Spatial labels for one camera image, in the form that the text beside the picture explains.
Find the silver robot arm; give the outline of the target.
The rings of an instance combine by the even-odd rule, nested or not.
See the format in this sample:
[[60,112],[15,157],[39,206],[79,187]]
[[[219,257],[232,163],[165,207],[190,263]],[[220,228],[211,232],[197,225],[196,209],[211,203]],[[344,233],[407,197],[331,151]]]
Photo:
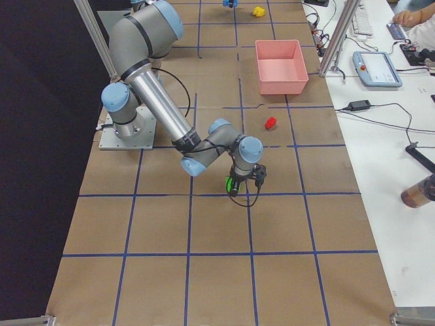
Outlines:
[[137,108],[145,105],[182,153],[181,165],[190,176],[200,175],[226,152],[232,158],[227,192],[235,196],[247,179],[261,187],[266,177],[266,168],[259,163],[262,142],[225,119],[214,121],[208,137],[201,139],[152,71],[153,61],[166,56],[184,34],[178,13],[167,1],[132,1],[131,5],[133,13],[114,25],[109,38],[109,53],[121,80],[101,94],[119,137],[125,136],[124,126],[137,126]]

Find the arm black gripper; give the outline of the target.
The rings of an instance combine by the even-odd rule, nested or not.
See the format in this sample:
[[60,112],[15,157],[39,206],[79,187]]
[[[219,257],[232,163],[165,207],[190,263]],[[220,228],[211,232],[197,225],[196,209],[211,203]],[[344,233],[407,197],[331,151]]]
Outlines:
[[230,176],[239,176],[243,181],[254,180],[256,187],[262,187],[267,173],[265,165],[262,164],[254,164],[248,170],[242,170],[236,164],[233,164],[230,169]]

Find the robot arm base plate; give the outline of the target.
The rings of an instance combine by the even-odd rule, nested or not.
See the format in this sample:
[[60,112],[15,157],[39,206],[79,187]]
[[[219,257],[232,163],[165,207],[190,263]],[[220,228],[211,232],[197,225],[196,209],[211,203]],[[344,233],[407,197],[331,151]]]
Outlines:
[[109,127],[102,129],[100,150],[151,150],[154,146],[156,118],[146,106],[137,108],[137,116],[130,124],[119,125],[109,114],[105,119]]

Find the person's hand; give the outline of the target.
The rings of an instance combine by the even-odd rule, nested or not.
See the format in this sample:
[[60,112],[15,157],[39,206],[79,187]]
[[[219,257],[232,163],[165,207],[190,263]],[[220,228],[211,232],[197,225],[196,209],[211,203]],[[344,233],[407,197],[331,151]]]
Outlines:
[[397,13],[393,18],[392,22],[399,24],[404,27],[414,27],[421,23],[422,13],[420,10],[411,12],[409,10],[404,10]]

